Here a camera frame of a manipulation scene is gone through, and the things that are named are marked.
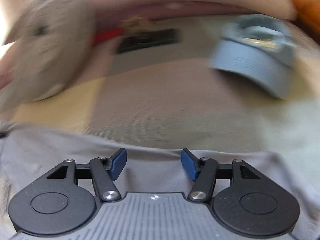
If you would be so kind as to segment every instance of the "gray ribbed plate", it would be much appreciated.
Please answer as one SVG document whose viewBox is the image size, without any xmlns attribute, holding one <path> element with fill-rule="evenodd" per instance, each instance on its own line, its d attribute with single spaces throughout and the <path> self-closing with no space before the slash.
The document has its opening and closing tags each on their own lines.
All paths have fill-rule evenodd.
<svg viewBox="0 0 320 240">
<path fill-rule="evenodd" d="M 40 239 L 252 240 L 226 230 L 206 205 L 188 202 L 181 193 L 128 193 L 119 202 L 103 204 L 91 222 L 68 235 L 41 238 L 18 233 L 12 238 Z M 293 240 L 293 237 L 286 234 L 272 240 Z"/>
</svg>

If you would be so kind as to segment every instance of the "cap brim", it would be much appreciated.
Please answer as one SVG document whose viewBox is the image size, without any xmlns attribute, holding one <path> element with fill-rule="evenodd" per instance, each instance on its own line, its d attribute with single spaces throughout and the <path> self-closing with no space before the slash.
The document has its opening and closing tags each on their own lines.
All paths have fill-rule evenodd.
<svg viewBox="0 0 320 240">
<path fill-rule="evenodd" d="M 210 65 L 249 78 L 273 97 L 285 98 L 289 93 L 292 69 L 257 48 L 223 40 L 213 53 Z"/>
</svg>

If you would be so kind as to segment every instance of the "blue cap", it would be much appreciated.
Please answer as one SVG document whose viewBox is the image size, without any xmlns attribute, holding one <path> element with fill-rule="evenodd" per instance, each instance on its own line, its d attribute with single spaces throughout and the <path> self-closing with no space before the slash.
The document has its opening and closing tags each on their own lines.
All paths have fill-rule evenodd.
<svg viewBox="0 0 320 240">
<path fill-rule="evenodd" d="M 256 82 L 273 97 L 289 93 L 294 44 L 289 29 L 273 17 L 254 14 L 227 24 L 211 66 Z"/>
</svg>

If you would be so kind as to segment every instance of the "metal screw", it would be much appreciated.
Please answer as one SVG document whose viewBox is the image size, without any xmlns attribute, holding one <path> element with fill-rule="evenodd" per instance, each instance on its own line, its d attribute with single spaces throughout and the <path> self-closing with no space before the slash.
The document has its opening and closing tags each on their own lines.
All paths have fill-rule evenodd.
<svg viewBox="0 0 320 240">
<path fill-rule="evenodd" d="M 119 194 L 113 190 L 108 190 L 102 194 L 105 199 L 115 199 L 119 196 Z"/>
<path fill-rule="evenodd" d="M 193 199 L 204 199 L 207 195 L 202 191 L 194 191 L 190 194 Z"/>
</svg>

